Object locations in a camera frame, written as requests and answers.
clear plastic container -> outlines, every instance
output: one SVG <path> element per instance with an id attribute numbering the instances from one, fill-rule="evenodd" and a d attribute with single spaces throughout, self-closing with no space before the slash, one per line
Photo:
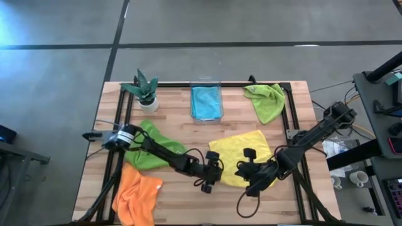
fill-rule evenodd
<path id="1" fill-rule="evenodd" d="M 224 115 L 220 80 L 199 77 L 190 82 L 191 117 L 195 124 L 219 124 Z"/>

concrete floor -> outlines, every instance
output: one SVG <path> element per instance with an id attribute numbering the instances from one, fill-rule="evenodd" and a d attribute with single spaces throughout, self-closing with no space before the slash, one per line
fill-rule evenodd
<path id="1" fill-rule="evenodd" d="M 106 71 L 113 50 L 85 45 L 113 43 L 122 6 L 123 0 L 0 1 L 0 45 L 82 45 L 73 50 L 0 50 L 4 109 L 0 124 L 19 133 L 16 145 L 52 157 L 48 166 L 32 164 L 31 179 L 25 182 L 8 225 L 51 225 L 71 219 L 88 147 L 81 134 L 91 130 L 108 73 L 112 81 L 132 80 L 137 68 L 158 75 L 161 81 L 200 75 L 245 80 L 253 74 L 258 80 L 306 80 L 315 90 L 372 70 L 402 47 L 382 45 L 382 41 L 402 40 L 401 15 L 391 0 L 131 0 L 120 43 L 380 43 L 120 49 L 113 70 Z M 314 92 L 312 99 L 326 107 L 343 99 L 351 87 L 348 83 Z M 351 106 L 358 113 L 357 123 L 371 129 L 361 103 L 357 100 Z M 337 198 L 348 222 L 392 224 L 388 217 L 361 211 L 372 206 L 368 191 L 337 191 Z"/>

wooden table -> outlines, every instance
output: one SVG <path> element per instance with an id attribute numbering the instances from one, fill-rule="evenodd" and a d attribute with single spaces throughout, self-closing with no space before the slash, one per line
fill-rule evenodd
<path id="1" fill-rule="evenodd" d="M 301 129 L 310 129 L 317 122 L 307 83 L 304 81 L 291 82 L 291 87 L 300 127 Z M 97 119 L 114 120 L 119 90 L 119 82 L 105 83 Z M 151 119 L 162 134 L 182 142 L 187 148 L 199 148 L 203 152 L 208 150 L 210 141 L 256 129 L 261 130 L 266 136 L 271 150 L 281 144 L 286 144 L 282 118 L 277 117 L 273 122 L 262 125 L 258 121 L 251 101 L 245 98 L 243 93 L 242 88 L 222 88 L 224 117 L 221 123 L 197 126 L 190 117 L 190 89 L 159 88 L 157 90 L 160 102 L 159 109 L 154 113 L 145 114 L 140 109 L 139 104 L 134 102 L 130 123 L 139 124 L 144 119 Z M 123 109 L 121 121 L 124 120 L 125 111 Z M 291 121 L 290 110 L 287 113 Z M 94 129 L 110 130 L 112 126 L 103 122 L 96 122 Z M 88 154 L 98 150 L 100 146 L 100 143 L 92 143 Z M 306 153 L 306 157 L 314 192 L 330 213 L 340 219 L 325 156 L 322 153 L 310 150 Z M 81 217 L 98 196 L 102 186 L 106 159 L 107 151 L 102 151 L 87 160 L 75 204 L 73 220 Z M 141 173 L 145 176 L 161 178 L 164 181 L 153 213 L 157 224 L 300 223 L 291 176 L 261 192 L 261 204 L 258 213 L 252 218 L 244 219 L 236 213 L 236 203 L 244 192 L 243 188 L 218 183 L 213 187 L 211 194 L 205 194 L 200 191 L 200 187 L 193 186 L 196 178 L 180 175 L 169 167 Z M 310 211 L 305 194 L 303 200 L 307 218 L 309 218 Z M 109 207 L 110 202 L 111 199 L 108 198 L 107 207 Z M 244 197 L 240 211 L 248 215 L 254 211 L 256 204 L 257 198 Z"/>

orange towel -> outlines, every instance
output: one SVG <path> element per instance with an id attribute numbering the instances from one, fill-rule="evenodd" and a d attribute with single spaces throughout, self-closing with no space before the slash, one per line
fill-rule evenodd
<path id="1" fill-rule="evenodd" d="M 130 164 L 124 164 L 112 205 L 124 226 L 154 225 L 152 213 L 162 183 L 161 179 L 142 176 Z"/>

white mug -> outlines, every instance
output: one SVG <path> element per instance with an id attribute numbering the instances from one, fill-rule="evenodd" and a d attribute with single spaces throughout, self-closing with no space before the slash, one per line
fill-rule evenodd
<path id="1" fill-rule="evenodd" d="M 342 186 L 340 185 L 340 179 L 338 176 L 334 176 L 331 175 L 331 181 L 332 181 L 332 186 L 334 186 L 334 188 L 341 190 Z"/>
<path id="2" fill-rule="evenodd" d="M 362 188 L 364 183 L 369 181 L 369 176 L 367 175 L 367 173 L 365 173 L 363 171 L 357 171 L 357 172 L 351 173 L 349 175 L 349 179 L 351 182 L 356 184 L 359 188 Z"/>

